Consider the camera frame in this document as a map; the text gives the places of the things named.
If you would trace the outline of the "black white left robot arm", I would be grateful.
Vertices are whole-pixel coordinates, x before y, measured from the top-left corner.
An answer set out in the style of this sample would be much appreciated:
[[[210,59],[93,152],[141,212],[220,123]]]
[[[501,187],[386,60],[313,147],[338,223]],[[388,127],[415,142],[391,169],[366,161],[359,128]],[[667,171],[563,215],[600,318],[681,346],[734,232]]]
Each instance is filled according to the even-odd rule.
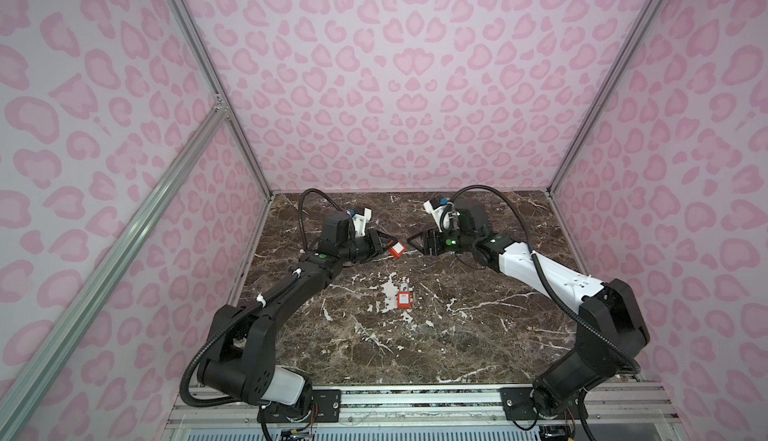
[[[207,340],[182,374],[179,396],[207,408],[236,402],[282,404],[305,413],[312,387],[302,375],[276,363],[282,326],[348,266],[404,251],[397,238],[369,228],[370,215],[336,211],[323,223],[317,245],[307,249],[281,281],[255,301],[225,305],[214,315]]]

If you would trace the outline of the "red padlock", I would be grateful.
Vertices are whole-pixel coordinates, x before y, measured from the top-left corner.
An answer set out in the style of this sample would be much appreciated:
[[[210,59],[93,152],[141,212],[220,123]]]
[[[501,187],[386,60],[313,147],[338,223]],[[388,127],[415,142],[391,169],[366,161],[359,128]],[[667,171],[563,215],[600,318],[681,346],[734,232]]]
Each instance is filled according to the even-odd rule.
[[[399,259],[406,252],[406,247],[401,242],[396,242],[389,248],[389,252],[394,259]]]
[[[413,292],[410,290],[401,290],[397,293],[396,305],[399,309],[408,310],[413,306]]]

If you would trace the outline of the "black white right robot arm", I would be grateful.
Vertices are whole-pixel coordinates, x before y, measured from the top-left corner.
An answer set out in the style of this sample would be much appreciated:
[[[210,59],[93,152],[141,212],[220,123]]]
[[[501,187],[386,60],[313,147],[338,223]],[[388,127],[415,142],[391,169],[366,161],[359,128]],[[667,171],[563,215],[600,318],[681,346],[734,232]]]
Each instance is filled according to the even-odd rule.
[[[475,200],[433,198],[423,208],[435,225],[410,236],[411,247],[426,256],[468,253],[548,297],[576,323],[573,347],[532,383],[530,408],[539,417],[553,419],[610,378],[640,372],[636,357],[650,335],[627,283],[601,281],[547,258],[528,239],[496,230]]]

